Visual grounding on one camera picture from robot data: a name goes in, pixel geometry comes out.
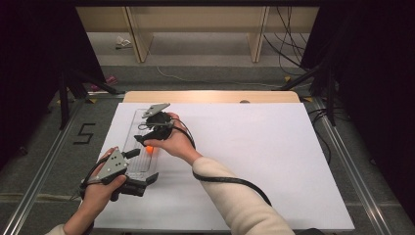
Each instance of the white table surface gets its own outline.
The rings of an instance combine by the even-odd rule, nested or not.
[[[135,111],[151,105],[119,104],[102,154],[113,146],[122,150]],[[293,229],[354,229],[303,104],[177,103],[165,111],[180,115],[200,153],[261,188]],[[160,150],[157,172],[158,181],[144,197],[120,195],[97,217],[95,228],[229,230],[189,165]]]

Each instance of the cream sleeve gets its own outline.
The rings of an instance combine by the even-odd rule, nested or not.
[[[50,232],[46,233],[46,235],[66,235],[64,232],[64,225],[60,224],[54,227]]]
[[[193,171],[207,177],[237,177],[211,158],[198,158]],[[251,188],[234,183],[201,182],[235,235],[294,235],[285,219]]]

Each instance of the finger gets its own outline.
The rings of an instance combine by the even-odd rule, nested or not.
[[[117,149],[117,148],[118,148],[118,147],[112,147],[111,149],[107,150],[107,152],[105,152],[105,154],[104,154],[103,156],[101,156],[101,158],[100,158],[100,159],[102,159],[102,158],[104,158],[104,157],[107,157],[107,156],[111,155],[111,154],[114,152],[114,150],[115,150],[115,149]]]
[[[147,146],[153,146],[153,147],[162,147],[163,142],[157,139],[150,139],[150,140],[146,140],[144,141],[144,144]]]
[[[103,158],[105,158],[105,157],[107,157],[107,156],[109,156],[109,155],[111,155],[113,152],[114,152],[114,150],[115,149],[117,149],[118,147],[113,147],[113,148],[111,148],[111,149],[109,149],[109,150],[107,150],[107,152],[100,158],[100,159],[103,159]],[[98,167],[96,167],[95,169],[94,169],[94,171],[92,172],[92,176],[95,176],[95,175],[97,175],[99,172],[100,172],[100,170],[103,168],[103,166],[104,166],[104,164],[100,164],[100,165],[98,165]]]
[[[98,175],[98,173],[99,173],[99,172],[100,172],[100,170],[103,168],[103,166],[104,166],[104,163],[102,163],[102,164],[98,165],[98,167],[96,167],[96,168],[94,169],[94,172],[92,172],[91,176],[96,176],[96,175]]]
[[[117,176],[108,186],[111,188],[112,192],[119,188],[127,179],[125,175],[119,175]]]
[[[175,114],[175,113],[169,112],[169,113],[167,113],[167,114],[168,114],[168,115],[170,115],[170,116],[171,116],[171,118],[180,119],[179,115],[177,115],[177,114]]]

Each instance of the person's right hand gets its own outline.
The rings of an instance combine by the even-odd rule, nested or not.
[[[174,121],[175,127],[187,131],[186,128],[180,123],[179,116],[177,114],[168,114],[171,116],[171,118],[177,119]],[[174,128],[171,131],[170,137],[168,137],[166,140],[151,139],[144,141],[144,144],[162,148],[172,156],[178,157],[186,161],[189,165],[192,165],[197,158],[202,156],[195,150],[195,148],[193,148],[192,144],[190,143],[190,140],[186,137],[186,135]]]

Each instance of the clear plastic container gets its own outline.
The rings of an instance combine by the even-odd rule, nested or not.
[[[146,112],[145,109],[139,109],[134,114],[134,119],[131,122],[130,129],[125,141],[123,152],[128,152],[133,149],[140,149],[140,155],[129,160],[129,166],[126,175],[132,179],[146,180],[146,178],[156,173],[158,149],[146,150],[146,147],[137,142],[134,135],[145,135],[150,132],[149,129],[139,129],[138,126],[143,124],[142,127],[146,127],[144,123],[145,119],[142,115]]]

